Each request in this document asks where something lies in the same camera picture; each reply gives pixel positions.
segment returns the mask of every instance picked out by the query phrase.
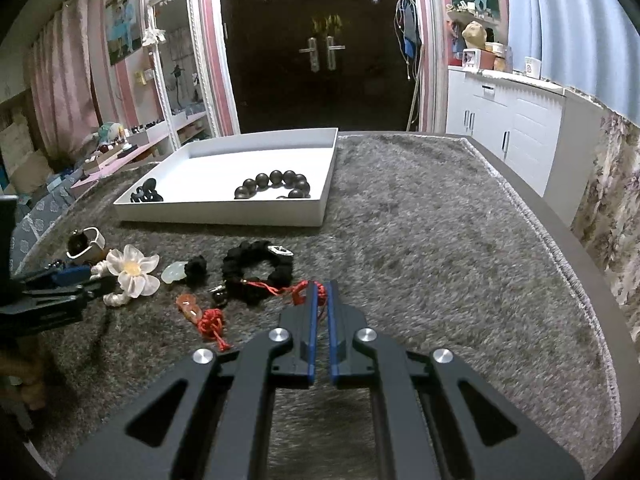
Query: black door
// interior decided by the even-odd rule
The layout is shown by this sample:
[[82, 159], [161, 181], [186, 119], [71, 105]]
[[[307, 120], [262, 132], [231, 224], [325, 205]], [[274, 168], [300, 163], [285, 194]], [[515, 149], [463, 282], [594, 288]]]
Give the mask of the black door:
[[242, 133], [404, 130], [415, 81], [399, 0], [222, 0]]

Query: white tray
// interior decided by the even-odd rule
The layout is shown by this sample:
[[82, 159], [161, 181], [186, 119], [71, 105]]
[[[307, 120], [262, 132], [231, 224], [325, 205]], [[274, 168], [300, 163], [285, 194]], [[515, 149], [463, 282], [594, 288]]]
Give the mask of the white tray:
[[[121, 220], [193, 224], [321, 226], [334, 172], [337, 128], [261, 132], [190, 142], [140, 178], [114, 202]], [[247, 178], [273, 170], [306, 176], [309, 198], [284, 187], [235, 200]], [[153, 177], [164, 202], [133, 203]]]

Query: gray carpet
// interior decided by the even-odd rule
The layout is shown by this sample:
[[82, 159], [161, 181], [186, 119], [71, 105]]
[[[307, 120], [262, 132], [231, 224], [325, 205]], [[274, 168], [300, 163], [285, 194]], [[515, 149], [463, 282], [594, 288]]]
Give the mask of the gray carpet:
[[[416, 351], [452, 348], [588, 477], [612, 455], [607, 352], [532, 224], [468, 144], [401, 134], [341, 139], [318, 229], [120, 223], [111, 203], [146, 171], [101, 181], [50, 229], [26, 267], [62, 256], [73, 229], [97, 226], [109, 246], [159, 253], [158, 276], [174, 260], [203, 254], [213, 286], [229, 248], [268, 238], [295, 253], [296, 280], [337, 278], [371, 326]], [[165, 367], [202, 346], [174, 305], [185, 291], [162, 284], [121, 310], [94, 301], [84, 322], [44, 335], [53, 355], [49, 404], [33, 441], [52, 468]], [[199, 297], [208, 304], [202, 290]], [[274, 326], [281, 307], [278, 299], [254, 309], [231, 303], [226, 338], [241, 346]], [[325, 324], [319, 337], [317, 385], [277, 396], [270, 476], [373, 479], [367, 394], [329, 386]]]

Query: red string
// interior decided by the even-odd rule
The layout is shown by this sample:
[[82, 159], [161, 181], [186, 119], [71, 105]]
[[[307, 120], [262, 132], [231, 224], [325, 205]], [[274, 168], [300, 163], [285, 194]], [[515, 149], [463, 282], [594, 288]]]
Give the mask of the red string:
[[[318, 318], [321, 318], [324, 315], [324, 306], [326, 305], [326, 289], [324, 285], [320, 282], [313, 282], [316, 284], [318, 288], [318, 306], [321, 307], [318, 312]], [[267, 283], [263, 282], [246, 282], [247, 285], [259, 286], [260, 288], [267, 289], [274, 296], [284, 296], [286, 294], [291, 294], [291, 299], [294, 305], [300, 305], [305, 303], [306, 297], [301, 296], [300, 293], [306, 289], [306, 286], [309, 284], [309, 280], [302, 280], [300, 283], [294, 286], [289, 286], [286, 288], [277, 289], [271, 285], [267, 285]]]
[[215, 339], [221, 352], [231, 348], [231, 345], [222, 339], [223, 320], [224, 317], [219, 308], [210, 308], [204, 311], [202, 319], [198, 322], [198, 332], [204, 337]]

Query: silver screw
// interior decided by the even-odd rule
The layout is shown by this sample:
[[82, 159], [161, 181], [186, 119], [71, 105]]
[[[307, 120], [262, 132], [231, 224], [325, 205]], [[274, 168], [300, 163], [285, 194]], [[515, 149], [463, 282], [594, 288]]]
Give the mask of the silver screw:
[[213, 352], [208, 348], [198, 348], [193, 353], [193, 360], [199, 365], [205, 365], [213, 361]]
[[367, 328], [361, 328], [360, 330], [358, 330], [356, 332], [356, 337], [360, 339], [360, 341], [369, 342], [377, 338], [378, 334], [376, 334], [376, 331], [373, 330], [372, 328], [367, 327]]
[[453, 361], [453, 352], [447, 348], [438, 348], [433, 353], [433, 358], [440, 364], [446, 364]]
[[276, 343], [281, 343], [282, 341], [286, 341], [289, 339], [289, 330], [286, 328], [274, 328], [269, 332], [269, 339], [275, 341]]

